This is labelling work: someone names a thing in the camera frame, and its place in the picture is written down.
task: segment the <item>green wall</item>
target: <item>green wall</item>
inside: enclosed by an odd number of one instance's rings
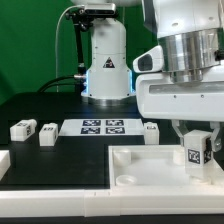
[[[35,92],[55,78],[55,32],[69,0],[0,0],[0,104],[16,93]],[[119,9],[123,18],[123,9]],[[156,44],[144,28],[141,6],[125,9],[127,64]],[[83,33],[86,64],[91,64],[90,34]],[[60,76],[76,73],[71,21],[63,20],[59,35]],[[72,91],[60,88],[60,91]]]

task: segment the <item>white cube with marker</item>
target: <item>white cube with marker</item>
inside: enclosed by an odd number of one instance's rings
[[[25,141],[35,133],[37,122],[31,120],[21,120],[10,128],[11,141]]]
[[[58,138],[58,125],[55,123],[45,124],[40,133],[40,146],[54,146]]]

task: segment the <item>white block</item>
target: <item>white block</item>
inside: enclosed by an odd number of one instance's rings
[[[11,141],[25,141],[35,133],[37,122],[35,120],[21,120],[10,128]]]
[[[146,145],[159,145],[159,128],[156,123],[144,124],[144,139]]]
[[[199,179],[207,179],[211,176],[213,152],[208,148],[206,141],[210,137],[210,132],[198,130],[193,130],[184,135],[185,167],[187,174]]]
[[[10,163],[10,156],[8,150],[0,151],[0,180],[3,178],[7,170],[9,169]]]
[[[58,138],[58,125],[54,123],[45,124],[40,133],[40,146],[54,146]]]

